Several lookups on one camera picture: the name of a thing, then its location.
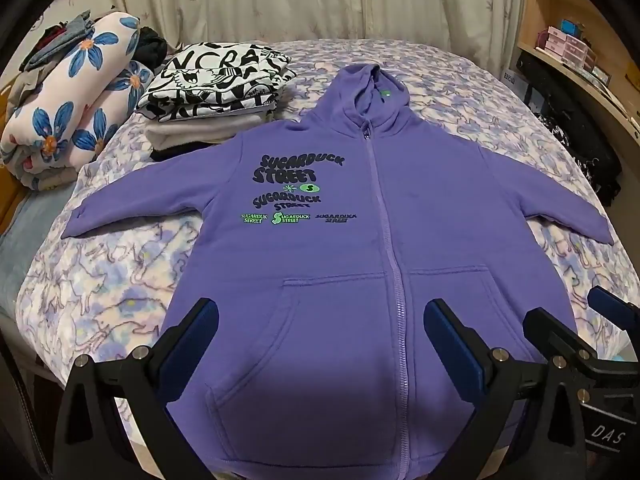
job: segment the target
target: black and white patterned garment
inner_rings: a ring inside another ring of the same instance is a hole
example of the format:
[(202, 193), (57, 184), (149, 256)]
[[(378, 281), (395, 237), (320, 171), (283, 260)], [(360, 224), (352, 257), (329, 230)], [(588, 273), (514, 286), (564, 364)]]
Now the black and white patterned garment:
[(252, 43), (197, 43), (169, 60), (136, 111), (161, 122), (274, 109), (296, 76), (289, 56)]

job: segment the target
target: hoodie sleeve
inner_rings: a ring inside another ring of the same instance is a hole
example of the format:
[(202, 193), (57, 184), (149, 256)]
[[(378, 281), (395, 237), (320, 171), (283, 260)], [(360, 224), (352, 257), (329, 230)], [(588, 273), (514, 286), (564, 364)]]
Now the hoodie sleeve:
[(138, 216), (187, 210), (203, 213), (229, 181), (241, 158), (242, 135), (196, 152), (132, 171), (99, 189), (73, 210), (62, 238)]
[(525, 218), (542, 216), (593, 240), (613, 245), (609, 223), (593, 205), (527, 164), (479, 149), (498, 184)]

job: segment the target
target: blue gripper pad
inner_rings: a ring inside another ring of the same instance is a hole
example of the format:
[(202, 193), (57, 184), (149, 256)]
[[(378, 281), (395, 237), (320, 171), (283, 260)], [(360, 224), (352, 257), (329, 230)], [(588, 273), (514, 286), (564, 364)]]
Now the blue gripper pad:
[(423, 321), (424, 331), (460, 399), (476, 406), (485, 394), (482, 367), (435, 301), (430, 301), (424, 307)]
[(635, 312), (637, 309), (599, 285), (589, 291), (587, 302), (593, 310), (606, 317), (620, 330), (631, 332), (638, 327), (638, 317)]
[(200, 301), (205, 301), (204, 306), (193, 317), (159, 369), (156, 397), (163, 404), (180, 398), (209, 343), (218, 331), (218, 306), (211, 300)]

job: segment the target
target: green oval with letter s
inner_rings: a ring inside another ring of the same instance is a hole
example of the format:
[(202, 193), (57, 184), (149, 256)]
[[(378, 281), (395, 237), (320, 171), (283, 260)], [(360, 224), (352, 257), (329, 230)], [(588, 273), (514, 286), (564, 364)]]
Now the green oval with letter s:
[(317, 193), (320, 191), (320, 188), (316, 186), (316, 184), (303, 184), (298, 188), (300, 191), (304, 191), (305, 193)]

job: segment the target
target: zipper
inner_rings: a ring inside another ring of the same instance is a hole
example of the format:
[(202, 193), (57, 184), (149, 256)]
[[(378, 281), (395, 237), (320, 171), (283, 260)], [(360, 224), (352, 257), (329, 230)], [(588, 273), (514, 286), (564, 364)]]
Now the zipper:
[(382, 222), (382, 234), (386, 257), (388, 258), (389, 264), (391, 265), (391, 273), (394, 283), (394, 295), (396, 297), (396, 309), (398, 312), (398, 348), (400, 361), (400, 471), (398, 473), (398, 480), (404, 480), (409, 471), (410, 459), (409, 427), (407, 421), (407, 411), (409, 404), (409, 373), (407, 371), (406, 364), (406, 300), (400, 267), (398, 266), (394, 247), (391, 242), (389, 215), (386, 211), (385, 200), (382, 197), (382, 188), (380, 187), (380, 178), (378, 177), (378, 165), (376, 163), (376, 155), (373, 152), (370, 131), (370, 126), (366, 124), (362, 133), (364, 135), (365, 145), (367, 147), (367, 156), (369, 159), (369, 167), (371, 170), (371, 179), (373, 182), (376, 202), (378, 203), (380, 221)]

